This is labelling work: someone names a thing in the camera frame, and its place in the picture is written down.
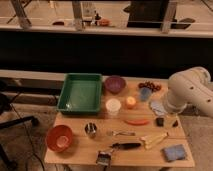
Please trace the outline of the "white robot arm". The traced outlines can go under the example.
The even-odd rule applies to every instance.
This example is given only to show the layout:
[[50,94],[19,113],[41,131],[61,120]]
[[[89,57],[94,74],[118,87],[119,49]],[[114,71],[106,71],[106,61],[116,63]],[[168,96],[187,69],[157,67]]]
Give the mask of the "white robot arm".
[[171,75],[162,105],[170,114],[182,113],[190,103],[213,118],[213,91],[209,88],[211,75],[204,67],[193,67]]

